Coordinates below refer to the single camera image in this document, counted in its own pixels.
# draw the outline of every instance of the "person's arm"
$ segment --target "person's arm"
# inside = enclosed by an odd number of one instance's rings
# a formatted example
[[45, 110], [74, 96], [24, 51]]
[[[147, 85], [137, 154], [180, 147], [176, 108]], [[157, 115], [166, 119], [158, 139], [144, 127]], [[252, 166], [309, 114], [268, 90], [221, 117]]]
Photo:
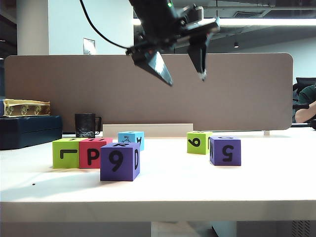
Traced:
[[310, 104], [309, 109], [300, 109], [295, 114], [295, 120], [298, 123], [305, 122], [316, 115], [316, 101]]

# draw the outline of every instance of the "purple cube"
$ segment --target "purple cube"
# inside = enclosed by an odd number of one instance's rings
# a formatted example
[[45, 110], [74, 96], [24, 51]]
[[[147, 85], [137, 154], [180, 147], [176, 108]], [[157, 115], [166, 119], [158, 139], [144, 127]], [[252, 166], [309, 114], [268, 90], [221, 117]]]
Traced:
[[109, 143], [101, 147], [101, 181], [133, 181], [139, 167], [139, 143]]
[[241, 165], [241, 142], [233, 136], [211, 136], [210, 161], [213, 165]]

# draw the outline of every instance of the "gold patterned box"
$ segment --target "gold patterned box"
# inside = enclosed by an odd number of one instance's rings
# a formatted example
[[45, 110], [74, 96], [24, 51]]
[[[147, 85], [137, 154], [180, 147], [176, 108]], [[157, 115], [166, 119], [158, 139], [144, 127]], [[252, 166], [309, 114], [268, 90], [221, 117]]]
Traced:
[[36, 100], [0, 100], [0, 116], [45, 116], [50, 115], [50, 102]]

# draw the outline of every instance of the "red cube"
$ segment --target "red cube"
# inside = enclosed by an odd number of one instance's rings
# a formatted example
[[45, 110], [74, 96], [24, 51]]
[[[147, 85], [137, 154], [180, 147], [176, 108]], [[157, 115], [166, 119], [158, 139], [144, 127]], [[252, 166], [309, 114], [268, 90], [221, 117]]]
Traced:
[[79, 168], [100, 168], [101, 153], [100, 148], [106, 144], [112, 143], [113, 139], [87, 138], [79, 142]]

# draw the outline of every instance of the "coffee mug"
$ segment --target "coffee mug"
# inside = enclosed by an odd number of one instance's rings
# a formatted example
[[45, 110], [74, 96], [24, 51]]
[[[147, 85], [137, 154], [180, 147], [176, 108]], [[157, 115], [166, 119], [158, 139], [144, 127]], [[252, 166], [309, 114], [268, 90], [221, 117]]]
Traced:
[[101, 132], [101, 121], [101, 117], [96, 117], [95, 114], [75, 114], [76, 137], [95, 138]]

